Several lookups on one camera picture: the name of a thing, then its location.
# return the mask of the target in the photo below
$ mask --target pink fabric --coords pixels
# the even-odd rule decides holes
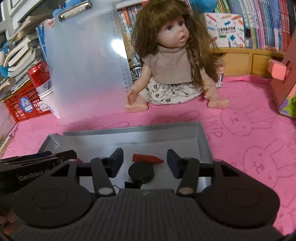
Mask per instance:
[[[184,104],[150,105],[145,112],[93,116],[69,125],[61,125],[54,115],[41,116],[16,126],[3,158],[36,153],[51,133],[201,121],[214,158],[277,192],[281,207],[274,226],[283,234],[291,233],[296,229],[296,120],[276,114],[269,83],[255,76],[224,78],[219,92],[230,100],[226,110],[209,109],[198,97]]]

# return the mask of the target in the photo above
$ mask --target white box with pencils print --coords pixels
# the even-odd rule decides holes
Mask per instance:
[[[242,16],[231,13],[204,13],[202,19],[218,47],[244,47],[244,22]]]

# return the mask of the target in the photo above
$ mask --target wooden drawer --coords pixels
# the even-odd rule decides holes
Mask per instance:
[[[225,61],[224,76],[240,76],[248,74],[248,53],[226,53],[222,58]]]
[[[270,59],[272,59],[271,56],[254,54],[251,74],[271,78],[270,73],[267,71],[267,65]]]

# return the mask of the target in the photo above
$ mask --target red plastic basket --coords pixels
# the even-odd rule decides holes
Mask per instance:
[[[38,92],[30,81],[13,96],[5,100],[4,103],[14,120],[21,122],[51,113],[50,110],[43,111],[39,107],[38,103],[40,101]]]

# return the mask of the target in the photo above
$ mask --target beige knit sweater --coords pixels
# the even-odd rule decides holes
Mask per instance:
[[[159,83],[172,85],[192,82],[191,66],[184,47],[158,46],[157,54],[148,54],[142,60],[151,68],[152,76]],[[204,68],[200,73],[203,80],[210,78]]]

